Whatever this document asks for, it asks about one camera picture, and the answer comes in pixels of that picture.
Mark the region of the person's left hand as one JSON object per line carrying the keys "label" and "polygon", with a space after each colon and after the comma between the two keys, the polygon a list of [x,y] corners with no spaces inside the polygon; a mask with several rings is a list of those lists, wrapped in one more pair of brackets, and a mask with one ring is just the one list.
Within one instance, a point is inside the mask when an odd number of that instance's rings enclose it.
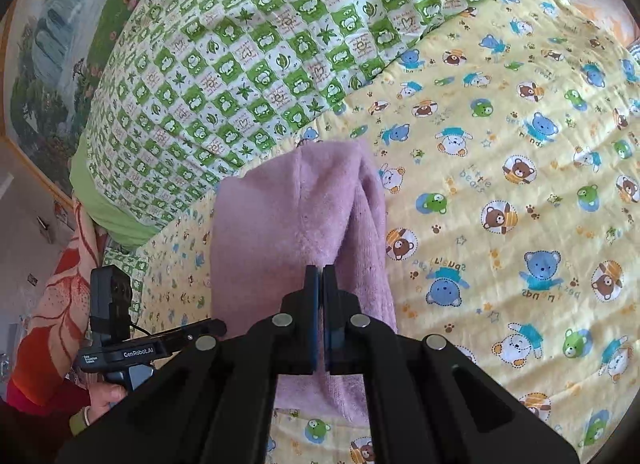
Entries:
{"label": "person's left hand", "polygon": [[85,419],[88,425],[111,410],[114,404],[122,401],[127,395],[127,390],[117,384],[95,382],[88,387],[90,404],[85,410]]}

